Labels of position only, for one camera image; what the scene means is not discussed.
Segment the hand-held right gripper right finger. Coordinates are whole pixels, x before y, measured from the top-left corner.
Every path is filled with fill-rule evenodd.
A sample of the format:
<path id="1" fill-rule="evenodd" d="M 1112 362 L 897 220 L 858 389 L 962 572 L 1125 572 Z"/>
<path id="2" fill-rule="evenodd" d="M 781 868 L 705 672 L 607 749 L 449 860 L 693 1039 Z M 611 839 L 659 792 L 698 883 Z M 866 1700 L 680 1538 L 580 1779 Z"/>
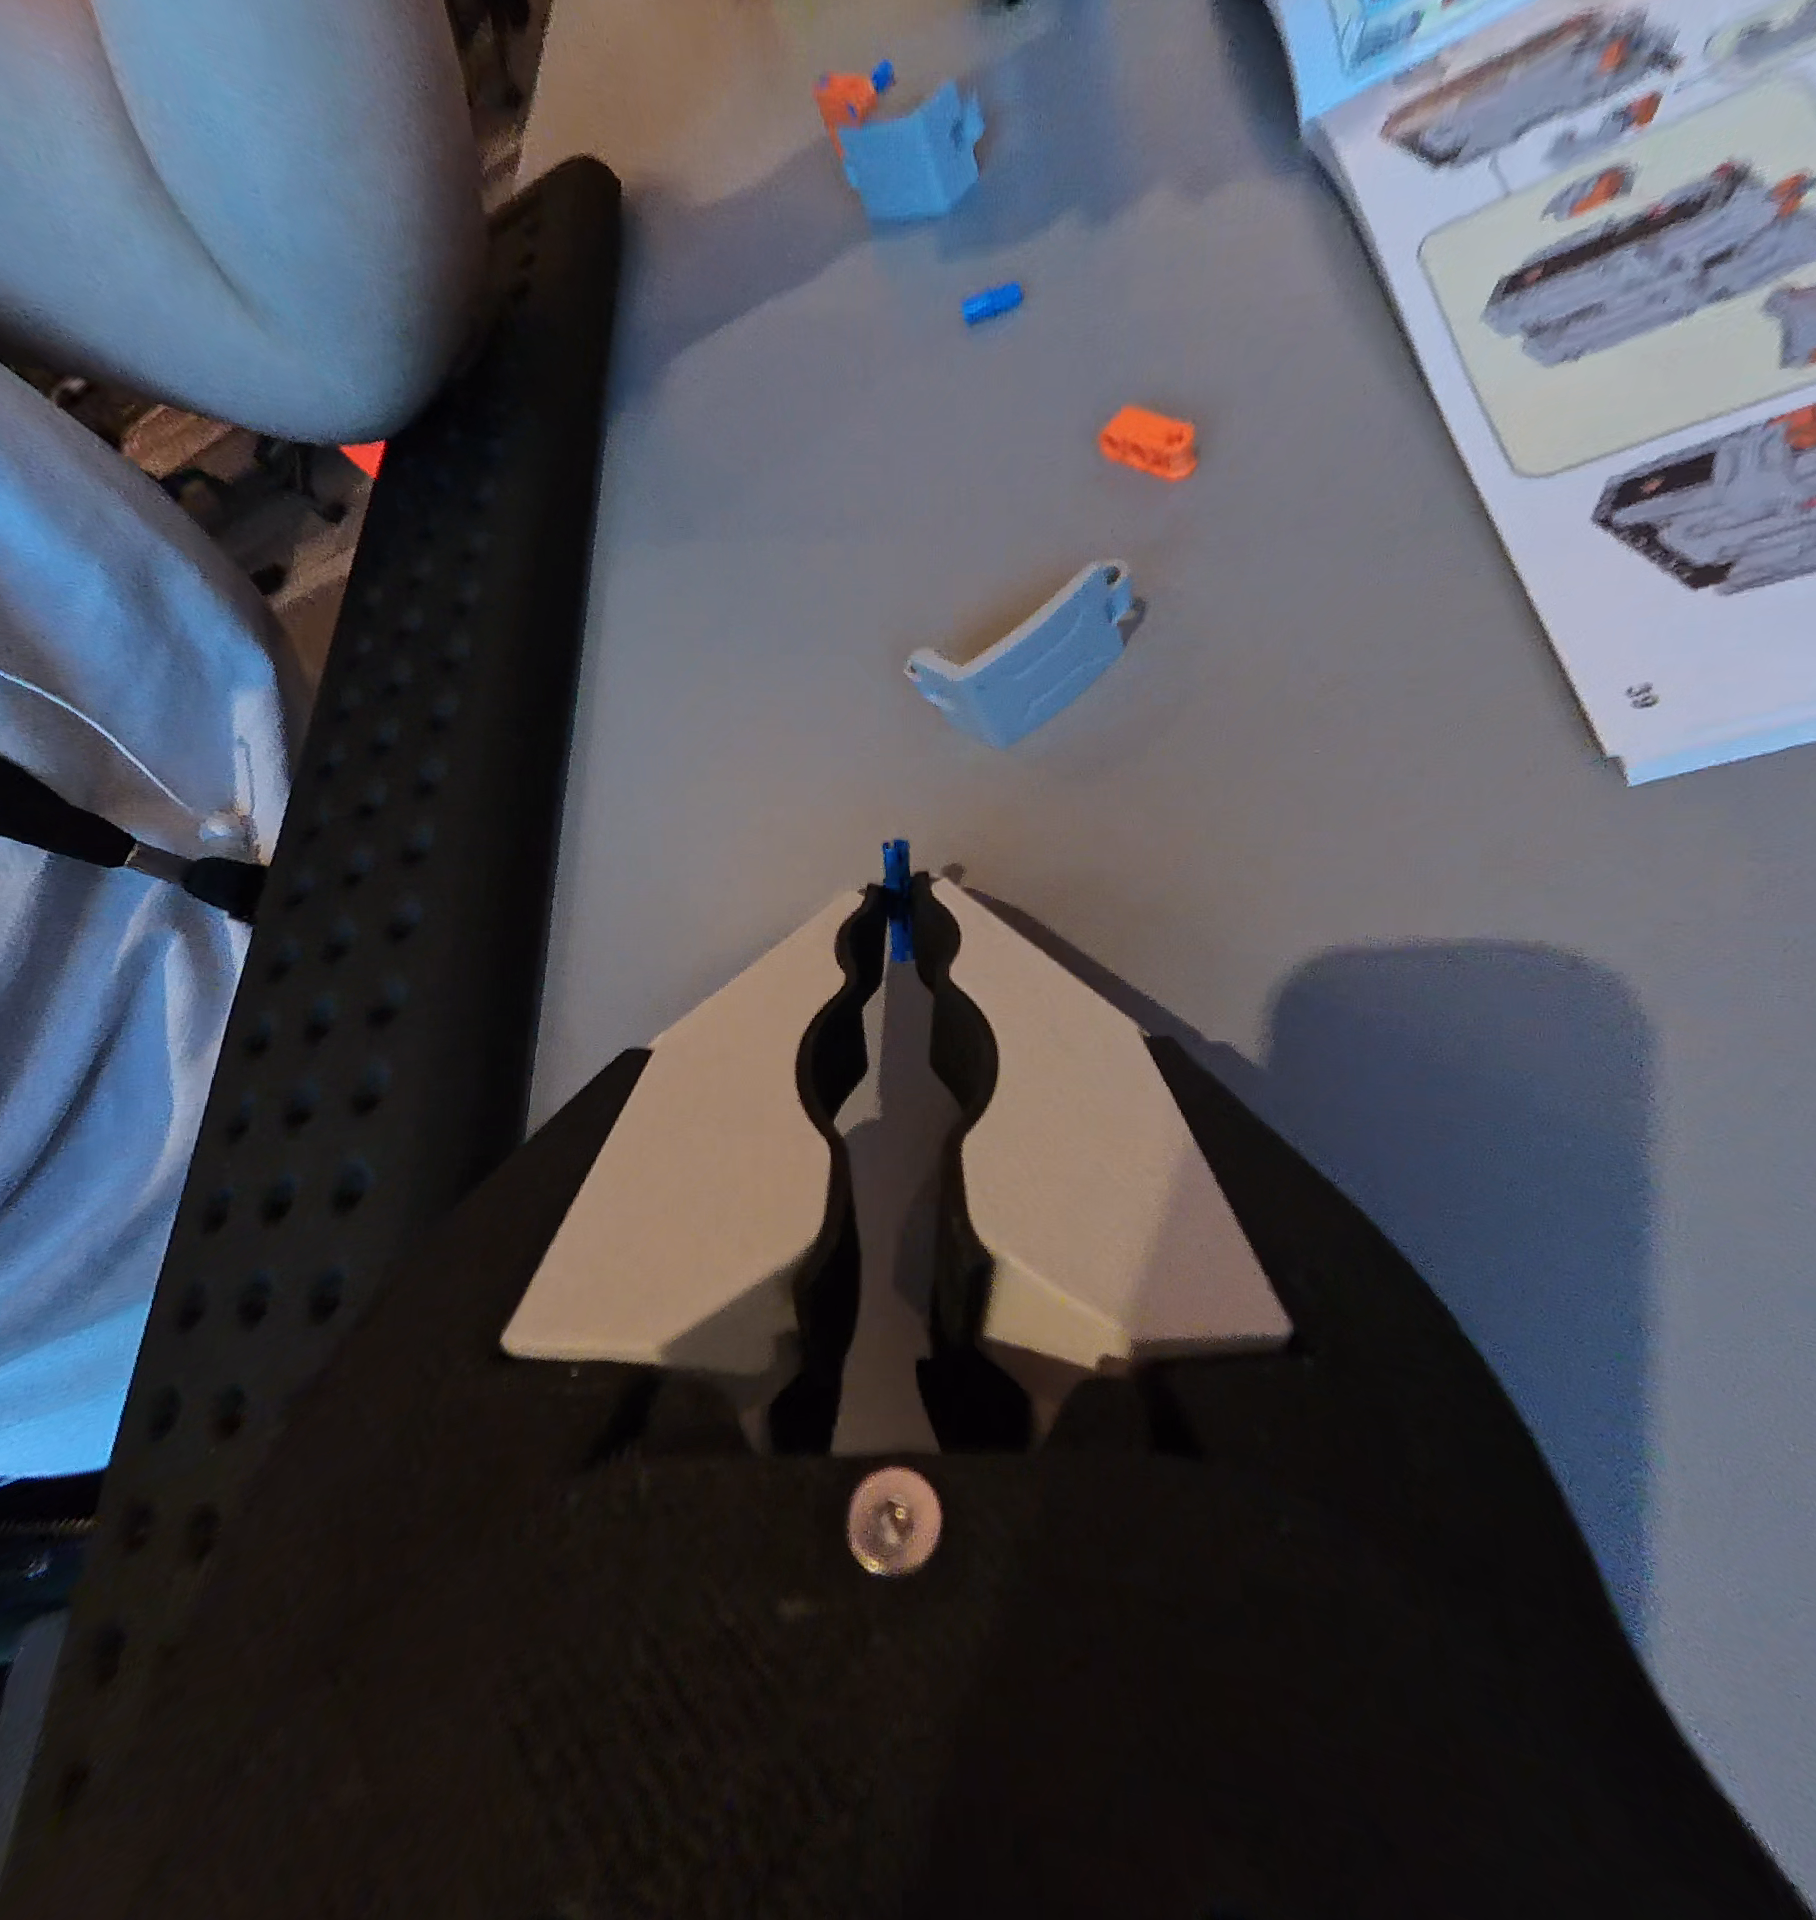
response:
<path id="1" fill-rule="evenodd" d="M 1011 1356 L 1104 1378 L 1283 1351 L 1297 1322 L 1138 1020 L 951 878 L 913 878 L 907 922 L 961 1109 L 916 1362 L 936 1446 L 1032 1446 Z"/>

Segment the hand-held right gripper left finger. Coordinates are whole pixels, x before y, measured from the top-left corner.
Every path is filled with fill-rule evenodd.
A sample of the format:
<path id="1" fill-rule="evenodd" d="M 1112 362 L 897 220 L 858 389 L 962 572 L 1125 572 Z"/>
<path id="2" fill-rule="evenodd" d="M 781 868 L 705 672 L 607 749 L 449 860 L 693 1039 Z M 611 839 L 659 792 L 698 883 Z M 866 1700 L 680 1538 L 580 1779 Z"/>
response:
<path id="1" fill-rule="evenodd" d="M 772 1453 L 830 1446 L 860 1304 L 835 1120 L 886 958 L 890 897 L 842 892 L 649 1047 L 506 1356 L 776 1378 Z"/>

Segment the grey desk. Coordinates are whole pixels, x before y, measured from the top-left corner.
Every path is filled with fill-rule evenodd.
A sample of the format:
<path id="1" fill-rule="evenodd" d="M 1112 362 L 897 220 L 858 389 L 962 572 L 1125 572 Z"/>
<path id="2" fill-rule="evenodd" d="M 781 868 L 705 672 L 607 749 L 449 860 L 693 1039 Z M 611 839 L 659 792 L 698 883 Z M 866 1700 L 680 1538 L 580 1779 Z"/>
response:
<path id="1" fill-rule="evenodd" d="M 979 100 L 945 220 L 845 179 L 877 60 Z M 1401 1245 L 1816 1906 L 1816 749 L 1595 756 L 1261 4 L 556 4 L 573 152 L 628 252 L 528 1121 L 907 836 Z M 1025 744 L 906 677 L 1101 560 L 1125 656 Z"/>

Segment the black perforated panel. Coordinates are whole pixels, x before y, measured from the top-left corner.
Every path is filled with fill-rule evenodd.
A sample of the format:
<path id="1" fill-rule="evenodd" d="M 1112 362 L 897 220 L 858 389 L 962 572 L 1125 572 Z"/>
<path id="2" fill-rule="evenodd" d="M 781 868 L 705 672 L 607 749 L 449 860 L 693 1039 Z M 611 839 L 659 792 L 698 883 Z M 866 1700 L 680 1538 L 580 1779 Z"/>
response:
<path id="1" fill-rule="evenodd" d="M 584 662 L 624 179 L 491 220 L 491 332 L 368 496 L 0 1918 L 109 1918 L 119 1771 L 296 1405 L 522 1138 Z"/>

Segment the grey curved toy panel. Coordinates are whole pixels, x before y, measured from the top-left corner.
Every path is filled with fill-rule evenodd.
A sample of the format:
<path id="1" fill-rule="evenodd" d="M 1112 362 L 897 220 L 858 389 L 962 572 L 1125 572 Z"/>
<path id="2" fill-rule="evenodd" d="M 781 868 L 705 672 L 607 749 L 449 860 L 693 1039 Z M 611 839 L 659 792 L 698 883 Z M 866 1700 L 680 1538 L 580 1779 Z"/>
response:
<path id="1" fill-rule="evenodd" d="M 906 677 L 957 734 L 1006 752 L 1081 702 L 1125 656 L 1135 624 L 1135 572 L 1101 560 L 967 662 L 907 652 Z"/>

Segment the person's white shirt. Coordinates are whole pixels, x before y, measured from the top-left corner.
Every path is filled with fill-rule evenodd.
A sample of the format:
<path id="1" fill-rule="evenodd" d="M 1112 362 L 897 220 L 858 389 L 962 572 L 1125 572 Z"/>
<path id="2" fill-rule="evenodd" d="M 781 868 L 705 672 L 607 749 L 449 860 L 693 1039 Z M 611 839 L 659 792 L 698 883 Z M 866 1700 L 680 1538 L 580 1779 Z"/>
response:
<path id="1" fill-rule="evenodd" d="M 0 362 L 0 756 L 263 864 L 304 719 L 247 576 Z M 109 1460 L 243 958 L 174 883 L 0 836 L 0 1483 Z"/>

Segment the building instruction booklet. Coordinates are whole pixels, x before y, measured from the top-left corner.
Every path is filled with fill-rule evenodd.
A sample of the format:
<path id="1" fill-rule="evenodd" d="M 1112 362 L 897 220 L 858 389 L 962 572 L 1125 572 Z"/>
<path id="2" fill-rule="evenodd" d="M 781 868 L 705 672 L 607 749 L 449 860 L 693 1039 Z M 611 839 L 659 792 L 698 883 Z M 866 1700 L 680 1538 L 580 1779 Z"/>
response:
<path id="1" fill-rule="evenodd" d="M 1266 14 L 1597 752 L 1816 744 L 1816 0 Z"/>

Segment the blue curved panel piece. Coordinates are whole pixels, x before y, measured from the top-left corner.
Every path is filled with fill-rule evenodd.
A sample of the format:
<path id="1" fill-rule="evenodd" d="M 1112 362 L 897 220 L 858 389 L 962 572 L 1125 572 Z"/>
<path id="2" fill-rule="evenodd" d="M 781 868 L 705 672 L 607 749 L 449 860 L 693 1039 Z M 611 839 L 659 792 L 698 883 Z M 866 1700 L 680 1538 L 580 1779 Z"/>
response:
<path id="1" fill-rule="evenodd" d="M 971 198 L 979 139 L 979 100 L 945 81 L 907 116 L 842 131 L 842 167 L 875 225 L 935 221 Z"/>

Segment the person's light trouser leg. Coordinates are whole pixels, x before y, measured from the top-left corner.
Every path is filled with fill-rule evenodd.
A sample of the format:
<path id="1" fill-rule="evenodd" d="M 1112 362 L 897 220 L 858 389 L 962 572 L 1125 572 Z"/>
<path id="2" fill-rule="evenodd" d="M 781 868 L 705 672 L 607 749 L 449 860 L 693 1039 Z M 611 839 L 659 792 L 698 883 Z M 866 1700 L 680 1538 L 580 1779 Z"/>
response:
<path id="1" fill-rule="evenodd" d="M 376 444 L 457 366 L 481 277 L 445 4 L 0 0 L 0 352 Z"/>

